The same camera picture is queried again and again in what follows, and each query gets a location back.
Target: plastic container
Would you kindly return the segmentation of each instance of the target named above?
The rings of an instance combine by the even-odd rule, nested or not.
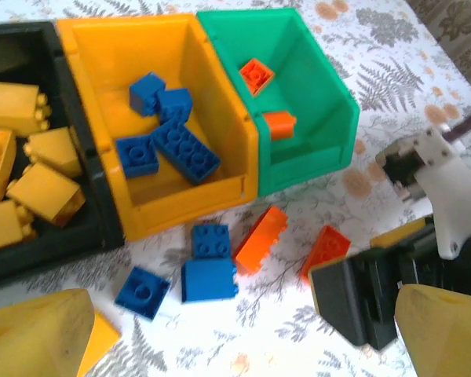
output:
[[[77,182],[86,197],[82,209],[64,228],[35,218],[38,239],[0,249],[0,283],[123,245],[110,188],[98,155],[91,152],[93,138],[50,22],[0,24],[0,81],[40,85],[53,110],[51,129],[71,126],[85,170]],[[23,153],[25,141],[17,138],[11,179],[20,177],[30,163]]]
[[[128,240],[138,240],[257,195],[258,132],[193,14],[59,20],[77,82]],[[129,86],[149,72],[167,89],[187,87],[194,101],[187,128],[221,159],[192,186],[159,155],[155,175],[127,179],[115,140],[146,134],[157,118],[131,110]]]
[[[197,17],[258,128],[258,195],[348,166],[360,109],[294,9],[200,12]],[[239,70],[257,58],[275,72],[253,97]],[[266,112],[297,118],[294,136],[271,141]]]

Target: tablecloth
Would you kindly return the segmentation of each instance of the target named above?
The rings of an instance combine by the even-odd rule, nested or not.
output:
[[[0,306],[6,306],[86,287],[122,332],[90,376],[414,375],[402,340],[380,353],[352,347],[316,315],[311,292],[298,279],[324,225],[339,228],[353,253],[371,237],[429,213],[426,200],[410,205],[396,198],[374,155],[397,137],[430,124],[453,126],[471,113],[471,86],[406,2],[0,0],[0,22],[283,6],[298,9],[362,109],[351,166],[203,219],[229,224],[236,247],[269,205],[289,217],[263,270],[239,276],[233,300],[181,304],[180,269],[189,259],[192,224],[0,289]],[[463,141],[463,158],[471,166],[471,134]],[[113,303],[134,265],[171,281],[153,322]]]

